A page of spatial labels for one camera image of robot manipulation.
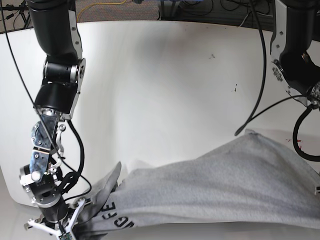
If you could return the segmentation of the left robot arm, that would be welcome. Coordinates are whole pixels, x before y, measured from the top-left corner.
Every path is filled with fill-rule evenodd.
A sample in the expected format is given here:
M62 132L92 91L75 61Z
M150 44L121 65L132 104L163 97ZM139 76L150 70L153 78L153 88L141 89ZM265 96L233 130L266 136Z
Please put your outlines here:
M289 96L305 107L320 106L320 68L308 54L318 0L274 0L271 69Z

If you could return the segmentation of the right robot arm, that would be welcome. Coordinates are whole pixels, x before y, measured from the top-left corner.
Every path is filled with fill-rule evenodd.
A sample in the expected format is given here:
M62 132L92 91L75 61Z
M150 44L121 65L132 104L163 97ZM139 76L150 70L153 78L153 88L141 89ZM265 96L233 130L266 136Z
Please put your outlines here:
M73 0L29 0L26 4L46 59L42 83L32 103L39 121L31 130L31 158L19 175L20 184L41 215L28 220L25 228L42 230L58 240L73 240L73 227L89 203L80 194L75 197L74 204L68 204L63 197L82 177L83 146L80 146L78 169L71 169L67 174L61 170L65 162L61 136L66 127L73 125L71 119L86 67L77 28L76 3Z

